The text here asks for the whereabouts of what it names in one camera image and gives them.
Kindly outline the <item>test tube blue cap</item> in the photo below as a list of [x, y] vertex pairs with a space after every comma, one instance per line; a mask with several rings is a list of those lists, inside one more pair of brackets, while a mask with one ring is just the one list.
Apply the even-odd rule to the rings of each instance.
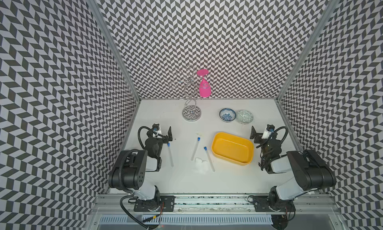
[[192, 152], [192, 156], [191, 156], [191, 161], [194, 161], [195, 154], [196, 154], [196, 151], [198, 149], [199, 142], [200, 142], [200, 137], [197, 138], [197, 141], [195, 143], [195, 146], [194, 146], [194, 149], [193, 149], [193, 152]]
[[171, 144], [167, 143], [167, 147], [168, 147], [168, 152], [169, 152], [170, 165], [173, 168], [174, 167], [174, 161], [173, 161], [173, 156], [172, 156], [172, 151], [171, 151]]
[[212, 172], [215, 172], [215, 168], [214, 168], [212, 159], [211, 159], [211, 157], [210, 157], [209, 151], [208, 151], [208, 149], [207, 149], [206, 146], [204, 147], [204, 150], [205, 150], [205, 153], [206, 153], [206, 155], [207, 155], [208, 162], [209, 162], [209, 164], [210, 164], [211, 170], [212, 170]]

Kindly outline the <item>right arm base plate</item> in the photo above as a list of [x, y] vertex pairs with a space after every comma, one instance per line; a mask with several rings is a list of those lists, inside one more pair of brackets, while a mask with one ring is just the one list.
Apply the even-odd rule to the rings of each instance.
[[293, 200], [280, 200], [278, 197], [250, 195], [247, 197], [247, 201], [254, 206], [256, 212], [287, 214], [296, 211]]

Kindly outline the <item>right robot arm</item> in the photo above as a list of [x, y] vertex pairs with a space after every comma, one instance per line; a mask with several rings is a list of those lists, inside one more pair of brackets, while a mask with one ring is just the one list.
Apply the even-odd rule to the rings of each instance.
[[268, 174], [293, 174], [286, 182], [273, 186], [267, 196], [248, 197], [256, 212], [295, 212], [294, 200], [297, 197], [336, 185], [335, 173], [316, 151], [294, 150], [282, 154], [282, 144], [287, 135], [285, 126], [275, 128], [269, 124], [263, 133], [251, 129], [250, 139], [261, 150], [260, 169]]

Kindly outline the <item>aluminium front rail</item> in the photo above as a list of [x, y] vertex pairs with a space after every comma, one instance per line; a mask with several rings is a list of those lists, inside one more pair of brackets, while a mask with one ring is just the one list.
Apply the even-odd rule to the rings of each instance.
[[[123, 214], [120, 207], [120, 199], [123, 194], [107, 194], [96, 197], [91, 210], [96, 214]], [[249, 194], [173, 194], [175, 197], [171, 203], [173, 210], [164, 212], [166, 215], [187, 214], [278, 214], [294, 213], [292, 210], [271, 211], [267, 206], [259, 207], [251, 203]], [[296, 215], [320, 214], [339, 215], [340, 209], [334, 199], [328, 194], [303, 195], [294, 200]]]

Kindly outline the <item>blue patterned bowl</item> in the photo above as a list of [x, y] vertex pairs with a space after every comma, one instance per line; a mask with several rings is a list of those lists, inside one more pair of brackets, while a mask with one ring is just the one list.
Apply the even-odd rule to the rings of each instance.
[[219, 111], [219, 117], [224, 122], [232, 122], [236, 119], [236, 112], [231, 108], [223, 108]]

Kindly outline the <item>green patterned bowl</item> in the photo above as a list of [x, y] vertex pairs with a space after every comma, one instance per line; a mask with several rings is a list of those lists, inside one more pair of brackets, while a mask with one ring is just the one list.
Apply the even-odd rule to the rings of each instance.
[[250, 124], [254, 120], [253, 114], [248, 110], [239, 110], [236, 113], [236, 119], [241, 124]]

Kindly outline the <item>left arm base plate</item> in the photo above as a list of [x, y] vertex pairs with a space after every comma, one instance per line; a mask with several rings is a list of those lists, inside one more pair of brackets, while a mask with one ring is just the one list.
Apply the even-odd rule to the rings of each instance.
[[163, 195], [152, 200], [137, 200], [134, 212], [172, 212], [175, 206], [175, 196]]

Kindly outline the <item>yellow plastic tray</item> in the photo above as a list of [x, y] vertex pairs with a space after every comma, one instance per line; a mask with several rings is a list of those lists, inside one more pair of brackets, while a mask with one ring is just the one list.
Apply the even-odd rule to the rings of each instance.
[[215, 157], [241, 166], [251, 163], [254, 156], [250, 140], [225, 132], [215, 135], [211, 149]]

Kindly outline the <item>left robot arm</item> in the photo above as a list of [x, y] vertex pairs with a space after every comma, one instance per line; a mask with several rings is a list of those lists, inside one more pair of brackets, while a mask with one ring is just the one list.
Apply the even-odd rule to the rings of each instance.
[[161, 134], [159, 124], [138, 129], [140, 149], [122, 150], [109, 173], [108, 184], [134, 199], [135, 212], [172, 212], [175, 196], [161, 196], [159, 188], [145, 179], [146, 173], [159, 172], [164, 145], [173, 141], [172, 128]]

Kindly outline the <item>pink wine glass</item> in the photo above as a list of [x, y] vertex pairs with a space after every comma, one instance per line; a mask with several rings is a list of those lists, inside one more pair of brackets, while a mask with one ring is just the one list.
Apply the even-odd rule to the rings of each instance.
[[201, 82], [199, 85], [199, 94], [202, 98], [210, 97], [212, 94], [211, 86], [209, 82], [206, 80], [206, 76], [209, 74], [207, 69], [201, 69], [197, 71], [198, 77], [201, 78]]

